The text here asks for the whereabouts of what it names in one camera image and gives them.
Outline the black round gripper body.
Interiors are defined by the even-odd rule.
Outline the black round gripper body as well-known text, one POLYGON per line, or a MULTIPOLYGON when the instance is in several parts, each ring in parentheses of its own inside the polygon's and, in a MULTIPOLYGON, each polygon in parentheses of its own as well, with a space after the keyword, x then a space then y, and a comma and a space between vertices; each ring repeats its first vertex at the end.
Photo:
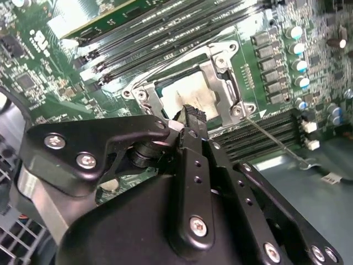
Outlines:
MULTIPOLYGON (((175 199, 172 177, 154 177, 95 208, 66 232, 57 264, 187 264, 168 242, 175 199)), ((223 198, 212 195, 215 244, 198 264, 257 264, 223 198)))

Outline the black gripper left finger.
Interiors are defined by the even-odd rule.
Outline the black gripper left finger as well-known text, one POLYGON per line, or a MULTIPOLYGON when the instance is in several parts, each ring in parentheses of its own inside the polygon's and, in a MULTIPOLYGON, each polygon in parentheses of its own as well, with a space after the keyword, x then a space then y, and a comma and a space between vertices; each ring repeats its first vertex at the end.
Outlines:
POLYGON ((195 261, 215 242, 206 114, 190 105, 169 123, 152 115, 41 124, 20 150, 20 191, 61 244, 83 215, 154 177, 172 177, 168 242, 195 261))

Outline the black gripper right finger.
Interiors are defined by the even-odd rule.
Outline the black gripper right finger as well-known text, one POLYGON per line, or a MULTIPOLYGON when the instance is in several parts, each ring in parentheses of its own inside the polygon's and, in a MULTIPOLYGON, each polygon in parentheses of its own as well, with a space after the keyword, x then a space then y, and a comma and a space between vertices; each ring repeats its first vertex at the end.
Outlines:
POLYGON ((199 264, 343 264, 337 250, 246 162, 204 143, 216 190, 216 242, 199 264))

